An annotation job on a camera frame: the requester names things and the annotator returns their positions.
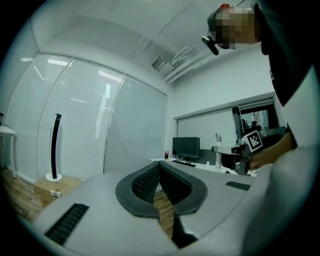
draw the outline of window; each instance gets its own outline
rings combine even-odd
[[[236,127],[237,134],[241,134],[241,137],[255,130],[261,131],[279,127],[273,98],[239,105],[238,113],[235,114],[235,112],[233,111],[234,119],[239,120],[239,125]]]

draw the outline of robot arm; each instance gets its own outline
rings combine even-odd
[[[221,145],[221,136],[218,133],[215,136],[217,139],[217,145],[213,146],[211,150],[217,153],[215,162],[216,170],[220,170],[221,154],[240,156],[240,161],[235,162],[234,169],[239,175],[247,174],[249,170],[249,160],[252,153],[263,146],[258,131],[255,130],[243,136],[242,139],[238,139],[236,144],[233,146]]]

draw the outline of person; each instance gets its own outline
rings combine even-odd
[[[292,24],[296,11],[279,1],[256,0],[251,8],[223,3],[207,19],[210,37],[223,49],[261,42],[262,53],[269,57],[272,84],[282,106],[294,94],[312,64],[310,54],[305,54],[297,40],[297,32],[308,35],[308,27],[302,22],[304,13],[301,12],[297,22]],[[275,163],[296,146],[288,129],[278,143],[253,154],[249,168]]]

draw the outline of black mesh pad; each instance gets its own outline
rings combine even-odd
[[[133,193],[143,201],[154,204],[155,191],[159,184],[159,167],[152,167],[133,180],[131,188]]]
[[[173,204],[176,217],[195,213],[208,194],[203,181],[161,161],[153,162],[120,180],[115,189],[116,197],[134,216],[159,218],[158,209],[153,206],[159,181]]]
[[[160,184],[173,206],[190,195],[191,183],[171,171],[169,167],[160,164],[159,174]]]

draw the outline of hand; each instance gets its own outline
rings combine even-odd
[[[250,158],[249,169],[260,168],[267,164],[273,164],[286,152],[292,150],[291,133],[287,132],[283,138],[273,146],[270,146],[258,153],[254,153]]]
[[[261,150],[258,153],[255,153],[250,158],[249,169],[260,168],[261,166],[267,164],[273,164],[278,159],[279,155],[276,150],[268,147],[264,150]]]

